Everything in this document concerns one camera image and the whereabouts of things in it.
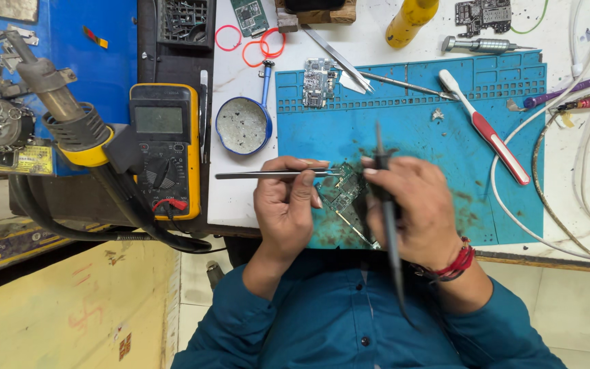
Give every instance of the rubber band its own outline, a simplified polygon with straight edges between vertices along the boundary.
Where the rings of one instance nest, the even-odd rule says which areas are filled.
[[[245,45],[245,47],[242,48],[242,60],[245,62],[245,64],[249,65],[250,67],[256,68],[256,67],[260,66],[261,64],[263,64],[263,61],[266,60],[267,57],[263,58],[263,60],[258,64],[248,63],[247,59],[245,58],[245,50],[247,49],[248,46],[252,45],[253,43],[260,43],[261,45],[263,45],[265,43],[268,51],[270,51],[270,45],[268,45],[267,42],[265,42],[263,40],[259,40],[259,41],[250,41]]]
[[[224,48],[224,47],[220,46],[220,44],[217,42],[217,34],[218,34],[218,33],[219,33],[219,32],[220,32],[222,29],[224,29],[224,28],[227,28],[227,27],[231,27],[231,28],[235,29],[236,31],[238,31],[238,43],[236,44],[236,46],[234,46],[234,47],[232,47],[232,48],[230,48],[230,49],[226,49],[226,48]],[[225,50],[225,51],[234,51],[234,50],[235,50],[235,49],[236,49],[238,46],[240,46],[240,45],[241,45],[241,39],[242,39],[242,33],[241,33],[241,30],[240,30],[240,29],[238,29],[238,27],[236,27],[236,26],[232,26],[231,24],[227,24],[226,26],[222,26],[222,27],[218,28],[218,29],[217,29],[217,31],[215,31],[215,44],[217,45],[217,47],[220,47],[222,50]]]
[[[283,52],[284,46],[286,46],[286,34],[282,33],[281,35],[283,36],[283,42],[281,43],[281,49],[279,49],[279,51],[277,51],[276,53],[273,53],[273,54],[270,53],[270,46],[267,44],[266,38],[269,34],[275,32],[275,31],[278,31],[278,30],[279,29],[277,27],[270,28],[263,33],[263,36],[261,36],[261,42],[263,42],[267,45],[267,51],[264,51],[263,50],[263,43],[261,44],[261,53],[263,53],[263,55],[266,58],[274,59],[274,58],[278,57]]]

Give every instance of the digital multimeter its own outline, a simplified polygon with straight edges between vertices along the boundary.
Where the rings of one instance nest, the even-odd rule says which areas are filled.
[[[131,126],[145,162],[138,186],[152,207],[171,198],[187,203],[184,210],[172,208],[177,221],[200,211],[198,107],[188,85],[139,83],[129,91]],[[168,220],[161,206],[155,216]]]

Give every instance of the tile floor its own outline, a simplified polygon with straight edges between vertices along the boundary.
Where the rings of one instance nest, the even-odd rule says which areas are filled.
[[[209,236],[214,247],[222,239]],[[180,350],[186,348],[197,323],[213,298],[206,274],[215,260],[223,272],[231,270],[226,251],[205,255],[182,254]],[[590,273],[500,263],[480,263],[484,270],[517,294],[527,306],[532,325],[552,352],[569,369],[590,369]]]

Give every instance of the tweezers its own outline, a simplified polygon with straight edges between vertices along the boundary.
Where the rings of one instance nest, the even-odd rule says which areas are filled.
[[[307,168],[308,170],[314,171],[316,178],[323,178],[327,176],[343,175],[343,173],[330,173],[340,171],[340,169],[329,169],[329,168]],[[295,178],[302,171],[295,169],[277,169],[273,171],[257,171],[257,172],[240,172],[240,173],[218,173],[215,175],[215,179],[284,179],[284,178]]]

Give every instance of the black probe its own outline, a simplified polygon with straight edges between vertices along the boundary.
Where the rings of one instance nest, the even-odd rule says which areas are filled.
[[[381,128],[379,122],[376,123],[377,132],[377,151],[375,153],[375,169],[388,169],[388,160],[390,155],[383,150],[381,143]],[[400,312],[405,317],[406,321],[412,327],[416,327],[405,311],[405,281],[402,275],[402,260],[397,245],[397,219],[398,219],[398,205],[395,203],[395,198],[388,191],[381,187],[372,186],[373,193],[381,201],[381,213],[383,214],[383,230],[386,236],[386,249],[388,250],[388,261],[391,267],[393,276],[393,284],[395,284],[395,293],[400,305]]]

